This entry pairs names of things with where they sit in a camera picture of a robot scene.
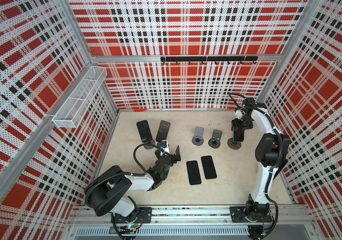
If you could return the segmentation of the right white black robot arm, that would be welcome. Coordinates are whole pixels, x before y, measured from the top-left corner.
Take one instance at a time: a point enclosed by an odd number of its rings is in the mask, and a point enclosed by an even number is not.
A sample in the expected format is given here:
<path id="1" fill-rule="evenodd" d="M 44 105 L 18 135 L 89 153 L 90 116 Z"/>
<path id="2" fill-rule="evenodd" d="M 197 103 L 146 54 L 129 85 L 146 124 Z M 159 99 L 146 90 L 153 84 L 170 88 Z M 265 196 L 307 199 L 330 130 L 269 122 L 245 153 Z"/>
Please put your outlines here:
<path id="1" fill-rule="evenodd" d="M 261 139 L 255 149 L 258 162 L 256 185 L 249 195 L 244 208 L 244 217 L 249 222 L 271 219 L 270 204 L 277 205 L 269 196 L 272 183 L 277 174 L 286 165 L 286 155 L 291 143 L 290 137 L 283 134 L 273 123 L 264 103 L 257 103 L 253 98 L 239 94 L 229 94 L 235 103 L 235 118 L 231 122 L 232 138 L 228 146 L 238 150 L 245 138 L 245 131 L 251 130 L 254 124 L 261 132 Z"/>

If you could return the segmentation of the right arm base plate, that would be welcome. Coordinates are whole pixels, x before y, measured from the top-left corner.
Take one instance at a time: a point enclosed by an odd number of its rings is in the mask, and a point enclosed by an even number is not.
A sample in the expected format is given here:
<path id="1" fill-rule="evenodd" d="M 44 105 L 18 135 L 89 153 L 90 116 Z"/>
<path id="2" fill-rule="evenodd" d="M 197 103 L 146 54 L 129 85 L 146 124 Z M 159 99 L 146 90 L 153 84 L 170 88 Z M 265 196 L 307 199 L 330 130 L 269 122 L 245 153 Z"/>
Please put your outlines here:
<path id="1" fill-rule="evenodd" d="M 272 217 L 270 213 L 257 213 L 246 211 L 245 206 L 230 207 L 230 217 L 233 223 L 272 223 Z"/>

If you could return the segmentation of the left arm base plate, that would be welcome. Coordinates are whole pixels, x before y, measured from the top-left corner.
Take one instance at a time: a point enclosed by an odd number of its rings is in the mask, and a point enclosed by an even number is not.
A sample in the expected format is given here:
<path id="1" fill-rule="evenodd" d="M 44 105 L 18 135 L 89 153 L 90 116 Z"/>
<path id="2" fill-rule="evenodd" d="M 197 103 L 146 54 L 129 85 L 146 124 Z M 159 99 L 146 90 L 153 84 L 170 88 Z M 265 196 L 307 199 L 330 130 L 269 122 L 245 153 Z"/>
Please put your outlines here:
<path id="1" fill-rule="evenodd" d="M 152 219 L 152 210 L 151 207 L 138 207 L 127 217 L 123 217 L 120 214 L 113 214 L 113 220 L 116 224 L 148 224 Z"/>

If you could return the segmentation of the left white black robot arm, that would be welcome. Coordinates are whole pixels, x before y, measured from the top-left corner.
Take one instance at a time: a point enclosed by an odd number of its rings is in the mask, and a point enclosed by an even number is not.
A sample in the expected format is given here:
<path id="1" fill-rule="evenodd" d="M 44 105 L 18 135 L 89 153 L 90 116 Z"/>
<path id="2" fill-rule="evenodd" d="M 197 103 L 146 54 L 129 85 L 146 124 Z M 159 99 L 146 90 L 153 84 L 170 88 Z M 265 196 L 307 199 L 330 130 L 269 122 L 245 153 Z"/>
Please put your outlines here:
<path id="1" fill-rule="evenodd" d="M 136 156 L 139 148 L 147 146 L 156 149 L 157 157 L 155 165 L 149 169 L 145 169 Z M 143 143 L 134 149 L 133 158 L 143 173 L 126 172 L 115 165 L 84 189 L 85 205 L 92 208 L 96 216 L 101 217 L 108 213 L 126 218 L 137 216 L 139 207 L 127 192 L 157 189 L 167 179 L 170 168 L 181 161 L 180 147 L 171 154 L 167 140 L 161 141 L 159 146 L 150 142 Z"/>

